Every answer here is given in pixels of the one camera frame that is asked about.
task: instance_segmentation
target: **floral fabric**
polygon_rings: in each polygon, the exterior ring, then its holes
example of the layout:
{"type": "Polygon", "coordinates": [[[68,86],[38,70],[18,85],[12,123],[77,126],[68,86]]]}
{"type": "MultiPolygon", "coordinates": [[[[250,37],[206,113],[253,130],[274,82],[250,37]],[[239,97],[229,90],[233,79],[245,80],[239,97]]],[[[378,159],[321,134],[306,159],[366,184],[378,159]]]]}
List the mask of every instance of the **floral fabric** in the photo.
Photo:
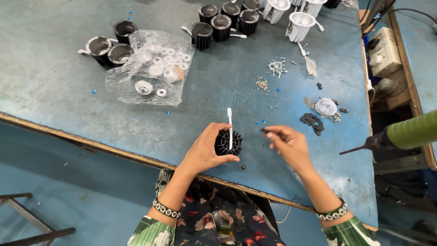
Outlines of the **floral fabric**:
{"type": "MultiPolygon", "coordinates": [[[[170,178],[169,170],[161,171],[157,196],[170,178]]],[[[330,246],[380,245],[370,239],[356,217],[323,232],[330,246]]],[[[201,180],[195,180],[188,189],[175,228],[144,216],[127,245],[286,246],[244,192],[201,180]]]]}

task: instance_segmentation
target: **green sleeve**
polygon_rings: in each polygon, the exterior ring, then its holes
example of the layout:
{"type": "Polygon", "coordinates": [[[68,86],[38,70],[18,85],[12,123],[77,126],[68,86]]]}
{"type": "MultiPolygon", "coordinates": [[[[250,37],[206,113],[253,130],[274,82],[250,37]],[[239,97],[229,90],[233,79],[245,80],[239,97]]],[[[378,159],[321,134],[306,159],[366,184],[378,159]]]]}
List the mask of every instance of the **green sleeve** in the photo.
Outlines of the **green sleeve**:
{"type": "Polygon", "coordinates": [[[174,237],[174,228],[144,216],[127,246],[169,246],[174,237]]]}
{"type": "Polygon", "coordinates": [[[380,246],[357,217],[322,230],[329,246],[380,246]]]}

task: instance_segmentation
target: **blue table surface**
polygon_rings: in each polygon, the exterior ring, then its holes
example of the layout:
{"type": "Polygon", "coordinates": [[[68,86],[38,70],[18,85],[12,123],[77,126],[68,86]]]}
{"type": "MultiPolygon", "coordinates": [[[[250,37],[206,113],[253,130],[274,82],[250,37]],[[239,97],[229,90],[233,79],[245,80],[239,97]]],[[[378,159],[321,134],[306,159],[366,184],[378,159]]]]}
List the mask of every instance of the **blue table surface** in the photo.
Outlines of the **blue table surface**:
{"type": "MultiPolygon", "coordinates": [[[[208,3],[221,6],[223,2],[208,3]]],[[[370,134],[356,9],[324,7],[317,20],[325,31],[315,26],[306,36],[303,43],[309,44],[305,49],[317,62],[318,77],[307,74],[297,44],[284,36],[292,7],[277,24],[260,21],[256,34],[247,39],[213,42],[210,49],[196,51],[183,101],[176,107],[123,104],[106,91],[105,69],[93,58],[77,54],[96,35],[113,38],[112,25],[127,17],[140,29],[187,35],[180,26],[190,27],[198,21],[198,7],[205,3],[5,1],[0,9],[0,111],[178,165],[211,121],[228,121],[226,108],[232,107],[234,129],[243,138],[241,162],[205,174],[311,205],[292,171],[268,149],[269,141],[260,131],[269,125],[290,125],[306,134],[313,164],[330,187],[364,223],[377,226],[371,152],[338,155],[361,146],[370,134]],[[267,64],[280,57],[286,58],[289,73],[281,78],[266,74],[267,64]],[[257,91],[255,73],[268,80],[268,96],[257,91]],[[321,137],[299,120],[306,112],[315,113],[310,105],[319,97],[335,98],[340,107],[350,110],[340,122],[323,119],[321,137]]]]}
{"type": "MultiPolygon", "coordinates": [[[[435,0],[397,0],[395,9],[410,8],[430,14],[437,13],[435,0]]],[[[395,11],[402,41],[407,53],[408,63],[416,85],[422,112],[437,109],[437,35],[434,22],[425,15],[412,11],[395,11]]],[[[437,156],[437,143],[432,143],[434,156],[437,156]]]]}

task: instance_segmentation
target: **jeweled bangle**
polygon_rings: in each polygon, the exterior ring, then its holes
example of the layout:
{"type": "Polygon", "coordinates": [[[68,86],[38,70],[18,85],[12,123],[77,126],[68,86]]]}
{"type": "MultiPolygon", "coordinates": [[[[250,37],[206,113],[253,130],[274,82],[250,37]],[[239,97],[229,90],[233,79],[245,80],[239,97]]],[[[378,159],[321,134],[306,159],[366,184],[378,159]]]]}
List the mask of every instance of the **jeweled bangle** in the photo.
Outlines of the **jeweled bangle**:
{"type": "Polygon", "coordinates": [[[168,217],[179,218],[180,216],[180,211],[175,211],[167,208],[166,206],[158,202],[158,198],[155,198],[155,200],[153,200],[153,207],[156,208],[156,210],[158,210],[162,214],[167,215],[168,217]]]}
{"type": "Polygon", "coordinates": [[[314,211],[316,212],[317,217],[319,219],[321,219],[321,220],[334,220],[334,219],[338,219],[341,216],[345,215],[346,212],[349,210],[348,206],[347,206],[347,203],[343,199],[341,199],[341,198],[340,198],[340,201],[341,201],[341,206],[338,209],[336,209],[336,210],[334,210],[332,212],[319,213],[319,212],[316,211],[316,209],[314,209],[314,211]]]}

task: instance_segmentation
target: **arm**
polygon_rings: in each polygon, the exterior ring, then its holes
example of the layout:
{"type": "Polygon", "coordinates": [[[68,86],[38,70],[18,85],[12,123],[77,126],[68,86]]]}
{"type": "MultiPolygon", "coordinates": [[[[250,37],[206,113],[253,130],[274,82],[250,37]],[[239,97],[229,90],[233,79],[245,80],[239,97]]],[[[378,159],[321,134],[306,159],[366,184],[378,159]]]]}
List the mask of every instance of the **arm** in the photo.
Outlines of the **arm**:
{"type": "MultiPolygon", "coordinates": [[[[215,139],[220,130],[229,129],[232,125],[226,123],[211,123],[188,150],[184,160],[174,171],[173,177],[164,188],[158,201],[175,211],[180,205],[195,176],[212,167],[226,162],[239,162],[235,155],[217,156],[214,150],[215,139]]],[[[177,219],[166,216],[152,207],[128,242],[129,246],[169,245],[174,236],[174,225],[177,219]]]]}
{"type": "MultiPolygon", "coordinates": [[[[287,126],[265,127],[263,131],[271,141],[270,148],[276,148],[278,154],[299,175],[318,212],[331,212],[341,206],[340,199],[313,168],[305,135],[287,126]]],[[[369,238],[368,231],[350,211],[338,219],[320,220],[320,223],[330,243],[335,241],[338,245],[344,243],[345,246],[379,245],[369,238]]]]}

